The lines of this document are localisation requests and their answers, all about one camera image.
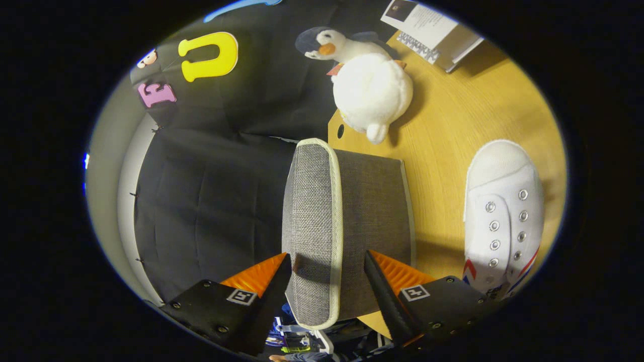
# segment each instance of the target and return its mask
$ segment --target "yellow letter u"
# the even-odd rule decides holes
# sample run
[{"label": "yellow letter u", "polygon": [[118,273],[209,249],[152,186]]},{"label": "yellow letter u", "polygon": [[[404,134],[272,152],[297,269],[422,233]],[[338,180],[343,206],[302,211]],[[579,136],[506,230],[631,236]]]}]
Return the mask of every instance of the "yellow letter u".
[{"label": "yellow letter u", "polygon": [[206,45],[217,45],[219,47],[219,56],[208,61],[183,61],[181,71],[188,82],[193,82],[197,78],[226,75],[237,65],[237,39],[231,33],[226,32],[207,34],[192,40],[184,39],[179,43],[179,55],[185,57],[192,49]]}]

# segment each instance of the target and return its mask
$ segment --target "person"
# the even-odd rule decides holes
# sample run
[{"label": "person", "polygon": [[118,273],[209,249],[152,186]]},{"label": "person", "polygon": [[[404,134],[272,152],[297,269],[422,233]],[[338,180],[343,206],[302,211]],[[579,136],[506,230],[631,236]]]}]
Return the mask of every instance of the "person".
[{"label": "person", "polygon": [[[372,350],[369,355],[374,356],[376,354],[383,353],[384,351],[393,348],[393,343],[385,345],[379,348]],[[324,352],[306,352],[306,353],[293,353],[280,356],[279,354],[274,354],[269,356],[269,360],[273,362],[359,362],[364,361],[369,358],[369,356],[358,357],[356,359],[347,358],[344,354],[327,354]]]},{"label": "person", "polygon": [[324,352],[293,353],[280,356],[274,354],[269,357],[273,362],[335,362],[333,355]]}]

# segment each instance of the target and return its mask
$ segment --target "penguin plush toy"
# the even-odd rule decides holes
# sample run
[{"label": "penguin plush toy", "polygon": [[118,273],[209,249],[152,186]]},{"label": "penguin plush toy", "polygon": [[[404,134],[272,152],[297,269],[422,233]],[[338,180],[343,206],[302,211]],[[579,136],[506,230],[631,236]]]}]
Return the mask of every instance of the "penguin plush toy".
[{"label": "penguin plush toy", "polygon": [[306,57],[319,61],[334,60],[347,63],[354,57],[368,53],[380,53],[396,59],[396,51],[378,39],[375,32],[362,32],[346,37],[327,26],[317,26],[301,33],[295,47]]},{"label": "penguin plush toy", "polygon": [[381,143],[413,96],[412,79],[395,50],[375,32],[346,37],[326,26],[301,33],[295,47],[308,58],[339,63],[327,75],[342,119],[371,143]]}]

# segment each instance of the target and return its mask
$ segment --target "white sneaker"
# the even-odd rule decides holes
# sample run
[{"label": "white sneaker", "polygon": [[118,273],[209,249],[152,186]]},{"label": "white sneaker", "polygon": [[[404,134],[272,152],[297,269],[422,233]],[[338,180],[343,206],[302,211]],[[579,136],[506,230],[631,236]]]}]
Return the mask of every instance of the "white sneaker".
[{"label": "white sneaker", "polygon": [[468,169],[463,280],[491,299],[514,295],[530,273],[544,230],[544,192],[518,144],[494,140]]}]

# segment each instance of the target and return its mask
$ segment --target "black fabric backdrop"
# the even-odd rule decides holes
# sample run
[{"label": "black fabric backdrop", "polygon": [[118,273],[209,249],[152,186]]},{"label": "black fabric backdrop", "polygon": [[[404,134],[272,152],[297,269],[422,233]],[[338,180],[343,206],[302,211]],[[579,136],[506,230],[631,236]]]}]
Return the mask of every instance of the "black fabric backdrop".
[{"label": "black fabric backdrop", "polygon": [[[295,39],[326,25],[347,35],[373,30],[386,41],[395,31],[380,21],[388,3],[293,1],[241,8],[206,24],[197,19],[156,47],[155,63],[133,68],[133,97],[140,84],[156,82],[176,95],[148,111],[162,128],[142,164],[135,205],[138,251],[164,301],[203,278],[222,281],[281,252],[295,145],[270,136],[326,140],[336,110],[326,75],[332,62],[304,57]],[[179,57],[179,42],[213,32],[237,38],[236,67],[187,82],[181,62],[213,59],[218,48]]]}]

